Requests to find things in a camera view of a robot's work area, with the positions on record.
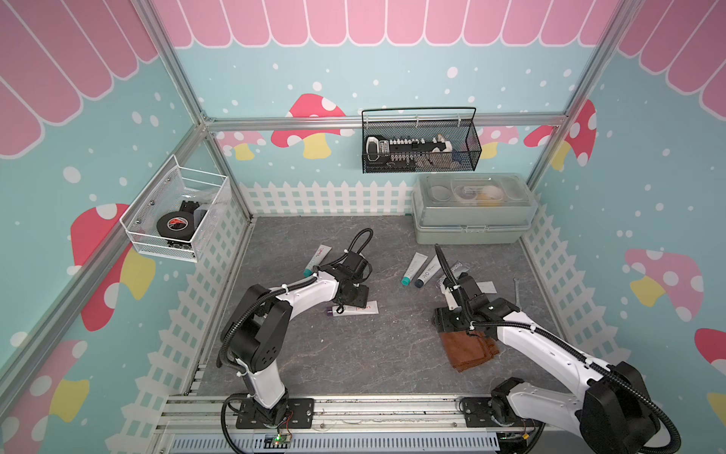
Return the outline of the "brown cloth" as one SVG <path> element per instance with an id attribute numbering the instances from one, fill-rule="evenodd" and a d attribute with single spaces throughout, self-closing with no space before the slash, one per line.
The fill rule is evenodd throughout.
<path id="1" fill-rule="evenodd" d="M 495 340 L 481 332 L 442 332 L 440 339 L 451 366 L 459 373 L 491 361 L 499 354 Z"/>

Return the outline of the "white green cap toothpaste tube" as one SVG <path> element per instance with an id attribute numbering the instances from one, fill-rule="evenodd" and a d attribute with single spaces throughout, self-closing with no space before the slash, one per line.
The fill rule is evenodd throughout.
<path id="1" fill-rule="evenodd" d="M 428 256 L 424 255 L 423 253 L 415 253 L 412 257 L 410 264 L 408 264 L 408 268 L 406 268 L 406 271 L 404 273 L 404 276 L 401 280 L 401 283 L 403 286 L 407 287 L 411 284 L 413 279 L 416 277 L 417 273 L 423 265 L 427 262 Z"/>

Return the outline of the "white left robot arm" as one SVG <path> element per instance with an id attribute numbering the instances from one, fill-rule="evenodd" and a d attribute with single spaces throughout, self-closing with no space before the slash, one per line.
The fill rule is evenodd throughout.
<path id="1" fill-rule="evenodd" d="M 333 304 L 339 313 L 365 308 L 365 281 L 371 273 L 372 265 L 361 253 L 347 251 L 300 281 L 271 289 L 253 285 L 244 293 L 219 335 L 216 366 L 230 368 L 243 379 L 250 394 L 246 400 L 262 424 L 278 426 L 289 411 L 289 390 L 277 358 L 290 322 L 323 303 Z"/>

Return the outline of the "white R&O purple cap tube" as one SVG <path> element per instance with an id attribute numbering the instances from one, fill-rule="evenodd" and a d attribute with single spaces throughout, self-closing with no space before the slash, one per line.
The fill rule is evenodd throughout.
<path id="1" fill-rule="evenodd" d="M 377 315 L 379 313 L 378 304 L 376 301 L 370 301 L 359 308 L 358 306 L 331 306 L 327 308 L 326 314 L 332 317 L 341 316 L 366 316 L 366 315 Z"/>

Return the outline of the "white R&O tube red scribble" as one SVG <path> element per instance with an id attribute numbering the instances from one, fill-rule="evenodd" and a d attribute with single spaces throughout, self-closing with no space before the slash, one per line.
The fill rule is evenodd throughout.
<path id="1" fill-rule="evenodd" d="M 421 272 L 421 274 L 418 276 L 418 278 L 414 282 L 414 286 L 418 289 L 421 289 L 426 283 L 428 283 L 441 270 L 442 270 L 442 266 L 440 265 L 440 260 L 438 259 L 438 257 L 433 257 L 433 259 L 427 264 L 425 269 Z"/>

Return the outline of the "silver purple Protetix toothpaste tube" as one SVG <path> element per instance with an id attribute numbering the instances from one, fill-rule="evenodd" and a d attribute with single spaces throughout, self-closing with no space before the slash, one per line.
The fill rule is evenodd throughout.
<path id="1" fill-rule="evenodd" d="M 459 279 L 462 274 L 465 274 L 465 272 L 469 271 L 469 267 L 461 262 L 456 262 L 455 265 L 451 269 L 453 276 L 456 279 Z"/>

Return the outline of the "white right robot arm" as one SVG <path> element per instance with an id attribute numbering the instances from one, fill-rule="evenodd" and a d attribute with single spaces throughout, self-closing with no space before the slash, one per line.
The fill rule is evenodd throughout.
<path id="1" fill-rule="evenodd" d="M 572 346 L 531 320 L 514 303 L 491 300 L 468 274 L 444 278 L 453 308 L 439 308 L 446 332 L 480 335 L 511 347 L 556 378 L 565 392 L 508 378 L 492 389 L 484 419 L 500 427 L 523 420 L 568 431 L 595 453 L 676 453 L 682 437 L 651 399 L 644 378 L 625 361 L 610 364 Z"/>

